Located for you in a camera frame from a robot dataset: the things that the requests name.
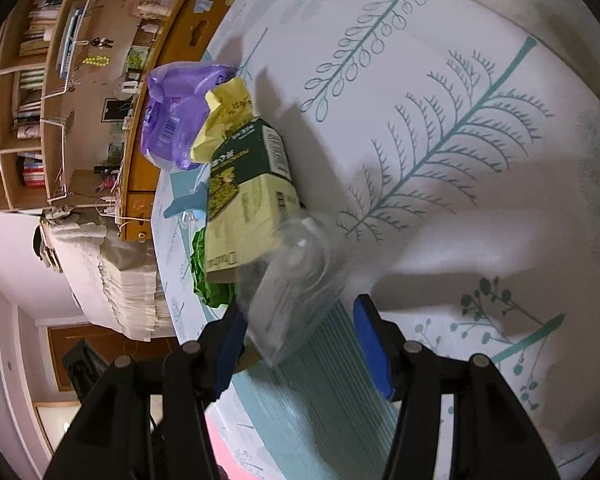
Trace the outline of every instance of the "wooden door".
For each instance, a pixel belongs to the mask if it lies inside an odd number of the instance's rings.
[[[54,364],[56,382],[61,392],[74,388],[62,366],[62,356],[84,339],[106,362],[111,363],[122,354],[130,355],[136,361],[155,357],[165,357],[178,347],[174,337],[159,337],[149,342],[133,341],[110,328],[96,325],[71,327],[49,327],[49,350]]]

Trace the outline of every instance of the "pink object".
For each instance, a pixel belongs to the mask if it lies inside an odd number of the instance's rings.
[[[216,461],[222,466],[222,468],[224,468],[229,480],[258,480],[255,476],[253,476],[251,473],[247,473],[237,464],[233,455],[231,454],[231,451],[229,451],[229,448],[225,445],[222,437],[218,431],[216,431],[216,428],[208,419],[208,417],[206,419],[206,426],[209,428],[211,447],[214,449]]]

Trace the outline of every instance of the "blue plastic object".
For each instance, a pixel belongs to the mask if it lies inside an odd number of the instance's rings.
[[[391,382],[389,359],[360,299],[353,302],[353,325],[376,389],[385,399],[391,400],[395,389]]]

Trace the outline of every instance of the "sticker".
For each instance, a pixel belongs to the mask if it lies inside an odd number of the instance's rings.
[[[209,12],[213,4],[211,0],[196,0],[196,3],[193,5],[193,13],[202,14],[203,12]]]

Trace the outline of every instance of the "green crumpled paper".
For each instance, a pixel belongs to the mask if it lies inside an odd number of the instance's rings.
[[[191,273],[193,274],[193,292],[200,301],[211,308],[228,305],[235,296],[233,283],[207,283],[205,279],[205,233],[200,229],[193,237],[191,253]]]

